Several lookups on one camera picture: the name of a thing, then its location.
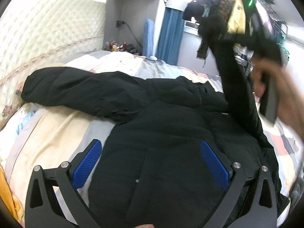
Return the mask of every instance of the jacket sleeve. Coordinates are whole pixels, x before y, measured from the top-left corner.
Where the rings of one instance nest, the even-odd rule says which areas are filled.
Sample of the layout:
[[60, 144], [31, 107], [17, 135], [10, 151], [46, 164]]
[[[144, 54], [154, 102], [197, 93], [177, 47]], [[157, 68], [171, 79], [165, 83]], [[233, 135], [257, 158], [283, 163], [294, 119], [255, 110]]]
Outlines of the jacket sleeve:
[[25, 102], [64, 105], [117, 123], [130, 120], [148, 105], [146, 81], [121, 72], [93, 74], [70, 67], [33, 72], [21, 94]]
[[267, 159], [267, 161], [261, 163], [267, 165], [272, 174], [272, 180], [277, 194], [278, 214], [281, 214], [288, 205], [289, 200], [280, 194], [282, 185], [279, 178], [278, 161], [273, 146], [264, 135], [262, 123], [252, 94], [252, 87], [244, 78], [238, 63], [234, 59], [233, 45], [228, 43], [218, 44], [217, 47], [214, 48], [214, 51], [230, 113], [247, 133], [258, 140], [262, 152]]

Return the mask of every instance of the blue gripper pad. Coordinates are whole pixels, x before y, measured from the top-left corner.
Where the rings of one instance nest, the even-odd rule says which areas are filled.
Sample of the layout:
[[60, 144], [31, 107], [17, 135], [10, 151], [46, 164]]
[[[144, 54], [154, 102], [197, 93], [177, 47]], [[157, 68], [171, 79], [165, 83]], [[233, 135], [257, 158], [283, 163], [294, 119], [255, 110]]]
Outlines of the blue gripper pad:
[[201, 143], [201, 155], [217, 185], [226, 191], [229, 187], [229, 173], [205, 140]]
[[101, 152], [101, 142], [97, 139], [94, 139], [83, 152], [78, 153], [72, 160], [71, 170], [74, 168], [73, 172], [71, 172], [73, 179], [72, 186], [75, 190], [82, 188], [83, 185], [85, 185], [85, 182], [88, 179], [95, 164], [97, 163]]

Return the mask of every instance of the white ceiling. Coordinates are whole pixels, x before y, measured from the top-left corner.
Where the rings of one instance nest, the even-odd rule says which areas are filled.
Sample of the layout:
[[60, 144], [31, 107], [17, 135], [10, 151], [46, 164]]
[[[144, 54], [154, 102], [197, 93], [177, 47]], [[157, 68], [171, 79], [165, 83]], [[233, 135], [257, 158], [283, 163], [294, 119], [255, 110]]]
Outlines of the white ceiling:
[[304, 21], [291, 0], [274, 0], [271, 7], [288, 25], [304, 27]]

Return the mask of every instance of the cream quilted fabric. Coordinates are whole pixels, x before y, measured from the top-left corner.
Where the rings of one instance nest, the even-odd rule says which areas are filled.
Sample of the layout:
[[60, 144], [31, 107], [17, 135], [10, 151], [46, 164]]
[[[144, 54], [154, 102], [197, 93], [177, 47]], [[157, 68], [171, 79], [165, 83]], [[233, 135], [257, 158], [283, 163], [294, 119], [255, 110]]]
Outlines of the cream quilted fabric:
[[105, 3], [12, 0], [0, 18], [0, 129], [20, 107], [17, 84], [64, 56], [102, 49]]

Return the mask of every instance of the metal screw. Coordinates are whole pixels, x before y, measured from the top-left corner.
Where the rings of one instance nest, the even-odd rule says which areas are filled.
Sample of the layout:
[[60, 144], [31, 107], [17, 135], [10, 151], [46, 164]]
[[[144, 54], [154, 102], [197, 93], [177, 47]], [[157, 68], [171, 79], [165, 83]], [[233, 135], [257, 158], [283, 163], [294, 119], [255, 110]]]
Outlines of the metal screw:
[[241, 164], [239, 162], [234, 162], [233, 163], [233, 167], [237, 168], [237, 169], [240, 169], [241, 168]]
[[262, 168], [262, 171], [265, 171], [265, 172], [268, 171], [268, 168], [267, 168], [267, 166], [265, 166], [265, 165], [263, 165], [261, 168]]
[[40, 170], [40, 166], [39, 165], [36, 165], [35, 167], [34, 167], [34, 171], [39, 171]]
[[66, 168], [66, 167], [68, 167], [69, 166], [69, 162], [67, 162], [67, 161], [64, 161], [64, 162], [62, 162], [61, 163], [61, 165], [60, 165], [62, 168]]

